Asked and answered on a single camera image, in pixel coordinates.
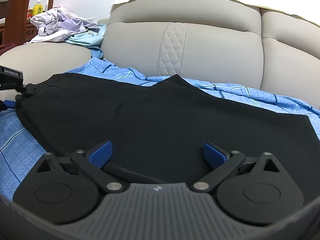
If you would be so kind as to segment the brown wooden shelf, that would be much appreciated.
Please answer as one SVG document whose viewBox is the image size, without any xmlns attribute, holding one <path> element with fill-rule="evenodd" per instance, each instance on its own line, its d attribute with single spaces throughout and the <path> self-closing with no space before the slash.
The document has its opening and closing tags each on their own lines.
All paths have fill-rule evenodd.
<svg viewBox="0 0 320 240">
<path fill-rule="evenodd" d="M 5 22 L 1 24 L 1 54 L 29 42 L 36 36 L 36 28 L 27 19 L 29 0 L 8 0 Z"/>
</svg>

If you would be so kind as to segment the black pants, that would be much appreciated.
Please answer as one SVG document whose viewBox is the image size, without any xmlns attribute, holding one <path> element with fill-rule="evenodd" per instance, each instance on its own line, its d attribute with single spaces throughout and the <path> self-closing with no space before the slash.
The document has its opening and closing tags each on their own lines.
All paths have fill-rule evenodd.
<svg viewBox="0 0 320 240">
<path fill-rule="evenodd" d="M 319 139 L 307 116 L 211 96 L 173 76 L 150 87 L 82 74 L 54 75 L 16 102 L 22 124 L 59 154 L 109 140 L 106 171 L 131 182 L 192 183 L 210 171 L 206 142 L 271 152 L 297 184 L 319 182 Z"/>
</svg>

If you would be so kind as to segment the light blue garment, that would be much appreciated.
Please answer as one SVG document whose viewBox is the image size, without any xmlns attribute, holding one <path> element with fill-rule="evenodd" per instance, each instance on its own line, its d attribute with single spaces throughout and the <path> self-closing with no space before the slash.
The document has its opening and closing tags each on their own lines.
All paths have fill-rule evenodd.
<svg viewBox="0 0 320 240">
<path fill-rule="evenodd" d="M 84 33 L 75 34 L 66 38 L 64 42 L 87 48 L 99 47 L 104 39 L 106 30 L 107 25 L 98 24 L 98 29 L 87 29 Z"/>
</svg>

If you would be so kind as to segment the lavender white crumpled clothes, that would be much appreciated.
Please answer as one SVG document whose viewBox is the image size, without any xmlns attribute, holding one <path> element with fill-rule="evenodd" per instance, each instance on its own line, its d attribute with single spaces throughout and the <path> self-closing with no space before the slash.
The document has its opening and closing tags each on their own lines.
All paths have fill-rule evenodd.
<svg viewBox="0 0 320 240">
<path fill-rule="evenodd" d="M 30 23 L 37 29 L 37 35 L 29 43 L 62 42 L 88 30 L 99 30 L 99 24 L 93 21 L 93 17 L 80 17 L 65 7 L 55 7 L 37 14 L 30 19 Z"/>
</svg>

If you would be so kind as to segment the beige leather sofa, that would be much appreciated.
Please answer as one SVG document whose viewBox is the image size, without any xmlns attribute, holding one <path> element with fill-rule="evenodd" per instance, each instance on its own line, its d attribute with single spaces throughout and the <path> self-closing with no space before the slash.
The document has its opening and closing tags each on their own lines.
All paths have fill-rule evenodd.
<svg viewBox="0 0 320 240">
<path fill-rule="evenodd" d="M 319 107 L 319 26 L 235 0 L 116 4 L 104 59 L 145 76 L 236 83 Z"/>
</svg>

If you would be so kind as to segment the yellow bottle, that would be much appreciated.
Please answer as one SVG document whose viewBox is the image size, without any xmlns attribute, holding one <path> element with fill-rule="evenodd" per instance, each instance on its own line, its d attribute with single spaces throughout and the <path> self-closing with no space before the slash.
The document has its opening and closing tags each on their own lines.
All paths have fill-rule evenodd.
<svg viewBox="0 0 320 240">
<path fill-rule="evenodd" d="M 33 16 L 43 13 L 43 5 L 40 0 L 33 7 Z"/>
</svg>

